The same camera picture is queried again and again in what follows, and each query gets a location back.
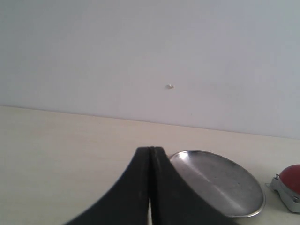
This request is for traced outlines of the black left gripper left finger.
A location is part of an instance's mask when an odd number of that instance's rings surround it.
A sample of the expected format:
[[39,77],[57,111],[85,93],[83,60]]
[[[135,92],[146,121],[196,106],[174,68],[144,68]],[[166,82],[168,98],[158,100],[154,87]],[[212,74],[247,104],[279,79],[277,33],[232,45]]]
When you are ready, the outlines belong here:
[[136,149],[126,170],[97,202],[67,225],[147,225],[149,147]]

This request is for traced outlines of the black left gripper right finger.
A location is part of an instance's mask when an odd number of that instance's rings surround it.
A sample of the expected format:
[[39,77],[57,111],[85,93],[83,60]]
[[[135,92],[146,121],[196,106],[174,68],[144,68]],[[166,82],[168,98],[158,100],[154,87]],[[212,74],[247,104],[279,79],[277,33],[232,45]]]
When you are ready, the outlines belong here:
[[230,225],[178,174],[162,147],[150,147],[150,205],[154,225]]

